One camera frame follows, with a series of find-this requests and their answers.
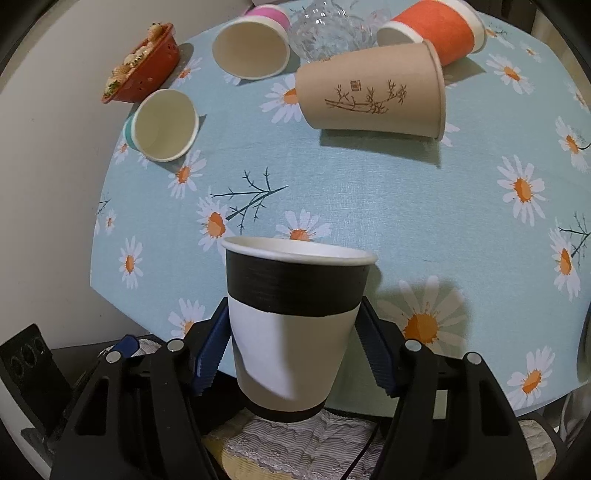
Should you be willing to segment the white lace cushion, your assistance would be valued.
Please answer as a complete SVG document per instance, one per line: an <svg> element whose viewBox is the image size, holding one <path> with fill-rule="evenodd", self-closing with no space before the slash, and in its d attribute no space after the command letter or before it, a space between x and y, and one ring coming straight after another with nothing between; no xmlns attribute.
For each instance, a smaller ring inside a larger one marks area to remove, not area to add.
<svg viewBox="0 0 591 480"><path fill-rule="evenodd" d="M202 442L231 479L368 479L385 443L368 419L322 410L280 423L246 409Z"/></svg>

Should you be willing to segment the brown kraft paper cup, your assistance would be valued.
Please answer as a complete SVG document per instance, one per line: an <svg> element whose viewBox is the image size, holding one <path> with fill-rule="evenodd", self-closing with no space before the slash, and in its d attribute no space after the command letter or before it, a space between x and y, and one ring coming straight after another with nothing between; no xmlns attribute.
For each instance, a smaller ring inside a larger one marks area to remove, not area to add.
<svg viewBox="0 0 591 480"><path fill-rule="evenodd" d="M443 69L429 41L305 64L295 74L295 93L305 121L315 129L444 136Z"/></svg>

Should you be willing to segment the pink and white paper cup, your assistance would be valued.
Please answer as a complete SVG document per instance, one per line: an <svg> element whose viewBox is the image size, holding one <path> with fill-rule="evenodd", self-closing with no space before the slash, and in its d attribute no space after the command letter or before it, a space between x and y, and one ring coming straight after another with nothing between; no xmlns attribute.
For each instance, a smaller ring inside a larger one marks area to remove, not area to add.
<svg viewBox="0 0 591 480"><path fill-rule="evenodd" d="M212 44L213 59L239 79L276 76L290 61L289 28L290 18L279 6L256 6L221 28Z"/></svg>

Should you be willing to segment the orange and white paper cup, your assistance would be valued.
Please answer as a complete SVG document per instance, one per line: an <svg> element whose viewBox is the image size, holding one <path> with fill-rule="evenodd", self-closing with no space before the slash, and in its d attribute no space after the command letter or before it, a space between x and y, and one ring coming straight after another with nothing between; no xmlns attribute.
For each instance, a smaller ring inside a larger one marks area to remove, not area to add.
<svg viewBox="0 0 591 480"><path fill-rule="evenodd" d="M429 41L443 66L482 51L487 42L478 12L459 0L418 1L378 29L379 46Z"/></svg>

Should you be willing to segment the black and white paper cup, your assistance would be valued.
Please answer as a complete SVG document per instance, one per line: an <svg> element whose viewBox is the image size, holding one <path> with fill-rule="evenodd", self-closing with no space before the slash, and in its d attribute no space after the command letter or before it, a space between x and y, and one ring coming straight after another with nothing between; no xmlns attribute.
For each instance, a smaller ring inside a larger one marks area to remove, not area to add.
<svg viewBox="0 0 591 480"><path fill-rule="evenodd" d="M229 237L235 374L257 416L297 422L331 393L363 299L373 252L281 238Z"/></svg>

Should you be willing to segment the teal and white paper cup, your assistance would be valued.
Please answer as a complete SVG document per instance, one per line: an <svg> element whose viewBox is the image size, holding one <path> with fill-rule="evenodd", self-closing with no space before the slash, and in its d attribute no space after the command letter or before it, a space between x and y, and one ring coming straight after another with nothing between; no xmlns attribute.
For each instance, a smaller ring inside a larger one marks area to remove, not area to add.
<svg viewBox="0 0 591 480"><path fill-rule="evenodd" d="M146 97L126 119L123 138L149 161L167 163L190 150L198 129L199 116L190 97L161 89Z"/></svg>

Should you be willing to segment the blue daisy tablecloth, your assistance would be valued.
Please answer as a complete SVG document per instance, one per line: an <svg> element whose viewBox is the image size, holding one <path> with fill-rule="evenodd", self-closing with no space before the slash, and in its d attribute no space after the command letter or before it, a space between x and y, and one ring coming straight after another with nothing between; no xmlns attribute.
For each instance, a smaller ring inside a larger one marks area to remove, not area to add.
<svg viewBox="0 0 591 480"><path fill-rule="evenodd" d="M514 409L590 379L590 98L541 41L494 17L480 53L444 72L441 141L308 125L294 72L257 82L180 47L167 86L201 125L182 159L114 148L90 283L162 339L211 316L235 235L378 256L375 309L440 354L481 353Z"/></svg>

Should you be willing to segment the clear glass cup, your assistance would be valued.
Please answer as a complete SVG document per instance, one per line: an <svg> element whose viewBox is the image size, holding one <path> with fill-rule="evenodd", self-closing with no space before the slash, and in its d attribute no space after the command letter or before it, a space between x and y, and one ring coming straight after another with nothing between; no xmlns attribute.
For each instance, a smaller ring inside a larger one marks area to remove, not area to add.
<svg viewBox="0 0 591 480"><path fill-rule="evenodd" d="M290 48L303 61L372 48L391 18L388 1L301 1L288 7Z"/></svg>

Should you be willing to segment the red bowl with snacks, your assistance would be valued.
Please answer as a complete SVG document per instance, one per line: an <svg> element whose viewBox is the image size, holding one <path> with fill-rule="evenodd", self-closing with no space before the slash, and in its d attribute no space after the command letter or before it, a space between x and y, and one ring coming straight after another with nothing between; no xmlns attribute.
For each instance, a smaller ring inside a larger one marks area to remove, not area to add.
<svg viewBox="0 0 591 480"><path fill-rule="evenodd" d="M180 61L171 23L153 23L145 38L111 71L101 102L139 103L169 78Z"/></svg>

